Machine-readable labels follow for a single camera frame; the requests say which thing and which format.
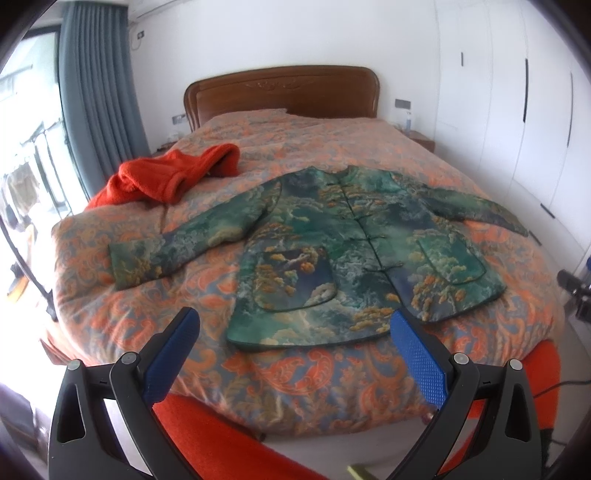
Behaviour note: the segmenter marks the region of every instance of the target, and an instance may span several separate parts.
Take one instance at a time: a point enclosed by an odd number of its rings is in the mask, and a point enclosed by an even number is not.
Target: black cable
[[[591,380],[567,380],[565,382],[557,383],[556,385],[552,385],[551,387],[546,388],[546,390],[542,390],[540,393],[534,395],[534,398],[541,397],[542,395],[546,395],[548,392],[555,390],[556,388],[563,387],[565,385],[591,385]]]

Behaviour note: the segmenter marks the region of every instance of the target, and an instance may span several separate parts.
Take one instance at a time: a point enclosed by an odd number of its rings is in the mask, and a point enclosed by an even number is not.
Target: blue gripper pad
[[[423,397],[441,409],[448,393],[445,375],[399,310],[390,318],[390,335]]]
[[[199,330],[199,314],[190,309],[144,374],[142,399],[147,406],[152,407],[166,398],[199,338]]]

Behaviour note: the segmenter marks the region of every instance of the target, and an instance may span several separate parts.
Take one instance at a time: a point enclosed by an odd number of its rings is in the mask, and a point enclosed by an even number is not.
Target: bed
[[[432,186],[483,192],[394,127],[375,119],[379,82],[358,67],[264,69],[202,80],[185,95],[193,133],[175,148],[199,154],[233,142],[241,174],[206,178],[171,207],[100,207],[53,230],[59,322],[45,342],[55,357],[89,365],[138,351],[183,306],[202,330],[173,391],[254,431],[351,433],[415,417],[428,406],[389,337],[330,348],[245,353],[225,341],[243,243],[216,247],[171,277],[116,291],[108,245],[170,231],[269,179],[308,166],[396,170]],[[523,358],[564,325],[552,275],[532,239],[477,222],[457,227],[500,273],[501,298],[428,329],[451,351],[502,365]]]

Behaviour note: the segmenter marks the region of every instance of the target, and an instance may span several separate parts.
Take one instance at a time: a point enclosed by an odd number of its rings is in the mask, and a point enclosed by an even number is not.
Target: blue-gray curtain
[[[67,5],[59,81],[74,163],[92,197],[122,162],[150,154],[131,71],[127,7]]]

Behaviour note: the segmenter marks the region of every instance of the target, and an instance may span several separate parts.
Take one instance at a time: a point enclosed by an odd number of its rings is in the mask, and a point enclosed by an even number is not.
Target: headboard
[[[379,80],[364,67],[309,65],[229,73],[189,85],[191,130],[228,112],[286,108],[312,118],[375,118]]]

